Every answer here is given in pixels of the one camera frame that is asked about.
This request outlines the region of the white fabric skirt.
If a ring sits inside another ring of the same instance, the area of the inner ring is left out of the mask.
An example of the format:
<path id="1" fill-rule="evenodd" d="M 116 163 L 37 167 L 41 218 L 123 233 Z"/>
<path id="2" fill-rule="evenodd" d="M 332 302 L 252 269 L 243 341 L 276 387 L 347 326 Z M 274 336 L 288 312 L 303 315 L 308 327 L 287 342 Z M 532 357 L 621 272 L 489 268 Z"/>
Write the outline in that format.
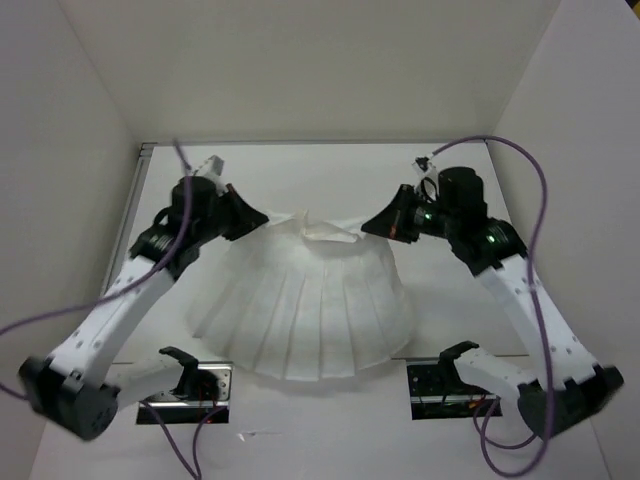
<path id="1" fill-rule="evenodd" d="M 361 225 L 274 215 L 233 241 L 194 296 L 192 336 L 279 380 L 349 378 L 391 360 L 411 340 L 413 308 L 388 240 Z"/>

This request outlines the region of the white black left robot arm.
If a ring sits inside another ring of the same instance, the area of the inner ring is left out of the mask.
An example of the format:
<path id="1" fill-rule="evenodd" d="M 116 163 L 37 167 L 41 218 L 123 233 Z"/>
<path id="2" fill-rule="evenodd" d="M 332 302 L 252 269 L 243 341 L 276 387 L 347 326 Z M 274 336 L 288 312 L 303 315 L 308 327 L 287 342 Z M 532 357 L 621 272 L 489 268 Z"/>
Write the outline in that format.
<path id="1" fill-rule="evenodd" d="M 100 436 L 118 411 L 161 392 L 176 399 L 200 389 L 216 393 L 217 381 L 194 356 L 163 347 L 149 363 L 118 375 L 112 363 L 151 307 L 194 263 L 206 243 L 235 241 L 268 221 L 230 184 L 185 176 L 129 250 L 106 297 L 45 358 L 28 357 L 18 376 L 31 408 L 83 441 Z"/>

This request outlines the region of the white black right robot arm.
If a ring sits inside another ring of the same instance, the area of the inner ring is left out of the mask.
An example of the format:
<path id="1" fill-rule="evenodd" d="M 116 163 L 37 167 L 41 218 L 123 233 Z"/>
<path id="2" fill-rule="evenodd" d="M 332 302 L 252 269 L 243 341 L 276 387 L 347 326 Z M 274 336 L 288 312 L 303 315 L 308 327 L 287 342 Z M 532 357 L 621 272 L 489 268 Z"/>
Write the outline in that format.
<path id="1" fill-rule="evenodd" d="M 514 227 L 492 218 L 484 182 L 469 167 L 447 168 L 437 194 L 403 184 L 362 230 L 410 244 L 422 236 L 446 240 L 452 253 L 503 308 L 533 367 L 522 370 L 472 341 L 439 355 L 438 380 L 450 393 L 468 385 L 514 404 L 538 438 L 553 438 L 599 413 L 621 389 L 615 366 L 584 347 L 546 292 Z"/>

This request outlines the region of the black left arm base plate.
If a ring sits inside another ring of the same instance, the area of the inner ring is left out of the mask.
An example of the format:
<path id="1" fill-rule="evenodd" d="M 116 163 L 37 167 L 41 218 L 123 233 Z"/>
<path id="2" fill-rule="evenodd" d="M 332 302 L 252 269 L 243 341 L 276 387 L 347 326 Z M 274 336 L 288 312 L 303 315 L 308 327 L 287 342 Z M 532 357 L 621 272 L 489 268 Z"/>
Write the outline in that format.
<path id="1" fill-rule="evenodd" d="M 198 383 L 189 393 L 176 396 L 171 391 L 159 392 L 140 404 L 137 425 L 155 425 L 158 417 L 167 425 L 227 424 L 233 366 L 229 363 L 208 362 L 199 366 Z"/>

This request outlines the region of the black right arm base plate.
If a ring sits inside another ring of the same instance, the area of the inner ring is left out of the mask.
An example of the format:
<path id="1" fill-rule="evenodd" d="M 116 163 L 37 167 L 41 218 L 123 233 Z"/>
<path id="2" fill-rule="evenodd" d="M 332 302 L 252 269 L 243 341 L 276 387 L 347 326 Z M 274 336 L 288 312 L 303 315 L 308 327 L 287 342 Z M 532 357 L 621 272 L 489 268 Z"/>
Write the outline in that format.
<path id="1" fill-rule="evenodd" d="M 406 364 L 411 416 L 414 421 L 484 416 L 495 400 L 475 386 L 446 386 L 436 361 Z"/>

